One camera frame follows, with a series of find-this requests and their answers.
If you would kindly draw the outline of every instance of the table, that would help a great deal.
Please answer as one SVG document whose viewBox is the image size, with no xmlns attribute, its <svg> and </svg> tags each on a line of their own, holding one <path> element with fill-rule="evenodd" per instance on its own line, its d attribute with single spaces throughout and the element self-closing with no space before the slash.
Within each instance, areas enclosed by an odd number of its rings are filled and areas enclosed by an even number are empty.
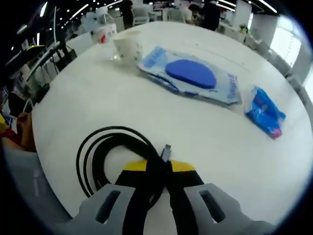
<svg viewBox="0 0 313 235">
<path fill-rule="evenodd" d="M 244 116 L 243 105 L 226 109 L 172 94 L 136 68 L 107 60 L 112 44 L 95 45 L 58 74 L 33 110 L 38 155 L 65 209 L 75 216 L 86 199 L 75 170 L 83 139 L 98 128 L 124 125 L 145 135 L 160 153 L 170 144 L 171 159 L 192 164 L 204 182 L 237 199 L 252 219 L 279 223 L 305 189 L 313 159 L 309 117 L 287 80 L 257 53 L 216 32 L 174 22 L 136 29 L 144 54 L 160 45 L 236 74 L 243 100 L 254 84 L 262 87 L 287 115 L 283 135 L 270 139 Z M 127 162 L 139 159 L 122 147 L 112 150 L 108 179 L 115 182 Z M 148 212 L 144 231 L 176 234 L 166 191 Z"/>
</svg>

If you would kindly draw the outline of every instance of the blue plastic packet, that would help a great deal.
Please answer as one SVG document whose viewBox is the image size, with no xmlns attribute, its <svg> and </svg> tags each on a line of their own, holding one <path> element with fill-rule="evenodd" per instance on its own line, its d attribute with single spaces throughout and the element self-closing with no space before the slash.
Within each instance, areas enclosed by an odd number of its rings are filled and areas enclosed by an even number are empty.
<svg viewBox="0 0 313 235">
<path fill-rule="evenodd" d="M 276 139 L 282 135 L 281 126 L 286 115 L 279 111 L 274 102 L 261 88 L 255 87 L 251 91 L 245 114 L 271 138 Z"/>
</svg>

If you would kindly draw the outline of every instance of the cup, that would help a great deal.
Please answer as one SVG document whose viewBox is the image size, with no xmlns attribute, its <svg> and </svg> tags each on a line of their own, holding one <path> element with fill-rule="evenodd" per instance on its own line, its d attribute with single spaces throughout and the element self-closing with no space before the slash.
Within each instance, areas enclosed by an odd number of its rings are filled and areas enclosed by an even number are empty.
<svg viewBox="0 0 313 235">
<path fill-rule="evenodd" d="M 114 45 L 124 65 L 136 65 L 142 58 L 139 30 L 121 32 L 113 37 Z"/>
</svg>

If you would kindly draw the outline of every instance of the ceiling light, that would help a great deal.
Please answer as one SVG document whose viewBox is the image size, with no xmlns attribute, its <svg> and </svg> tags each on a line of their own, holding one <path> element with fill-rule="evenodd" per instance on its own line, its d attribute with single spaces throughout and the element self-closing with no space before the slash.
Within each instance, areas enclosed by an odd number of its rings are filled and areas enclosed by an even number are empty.
<svg viewBox="0 0 313 235">
<path fill-rule="evenodd" d="M 84 10 L 88 6 L 89 6 L 89 4 L 86 4 L 85 6 L 80 8 L 69 20 L 73 19 L 75 16 L 77 16 L 77 14 L 79 14 L 82 10 Z"/>
<path fill-rule="evenodd" d="M 40 33 L 37 33 L 37 45 L 39 45 Z"/>
<path fill-rule="evenodd" d="M 222 8 L 225 8 L 225 9 L 227 9 L 227 10 L 230 10 L 230 11 L 232 11 L 232 12 L 235 12 L 235 10 L 233 9 L 233 8 L 230 8 L 230 7 L 228 7 L 228 6 L 224 6 L 224 5 L 220 5 L 220 4 L 216 4 L 217 6 L 220 6 L 220 7 L 222 7 Z"/>
<path fill-rule="evenodd" d="M 116 1 L 116 2 L 113 2 L 113 3 L 110 3 L 110 4 L 107 5 L 107 7 L 115 5 L 115 4 L 118 4 L 118 3 L 122 2 L 122 1 L 123 0 L 119 0 L 119 1 Z"/>
<path fill-rule="evenodd" d="M 48 4 L 48 2 L 46 2 L 46 3 L 44 4 L 44 6 L 41 8 L 40 17 L 44 16 L 45 8 L 47 7 L 47 4 Z"/>
<path fill-rule="evenodd" d="M 24 24 L 16 33 L 17 34 L 23 33 L 26 28 L 27 28 L 27 25 Z"/>
<path fill-rule="evenodd" d="M 267 6 L 269 9 L 271 9 L 273 12 L 277 13 L 277 11 L 271 5 L 266 3 L 265 1 L 263 1 L 263 0 L 258 0 L 258 1 L 263 3 L 265 6 Z"/>
<path fill-rule="evenodd" d="M 219 0 L 219 1 L 224 2 L 224 3 L 228 4 L 228 5 L 236 7 L 236 4 L 233 4 L 231 2 L 228 2 L 228 1 L 225 1 L 225 0 Z"/>
</svg>

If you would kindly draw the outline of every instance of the blue mouse pad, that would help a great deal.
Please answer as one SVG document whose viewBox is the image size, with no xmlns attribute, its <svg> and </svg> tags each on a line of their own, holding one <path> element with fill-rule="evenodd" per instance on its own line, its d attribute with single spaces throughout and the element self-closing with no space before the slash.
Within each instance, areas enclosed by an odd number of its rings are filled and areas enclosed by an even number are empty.
<svg viewBox="0 0 313 235">
<path fill-rule="evenodd" d="M 171 77 L 204 89 L 216 86 L 213 72 L 205 65 L 191 60 L 176 60 L 168 63 L 165 72 Z"/>
</svg>

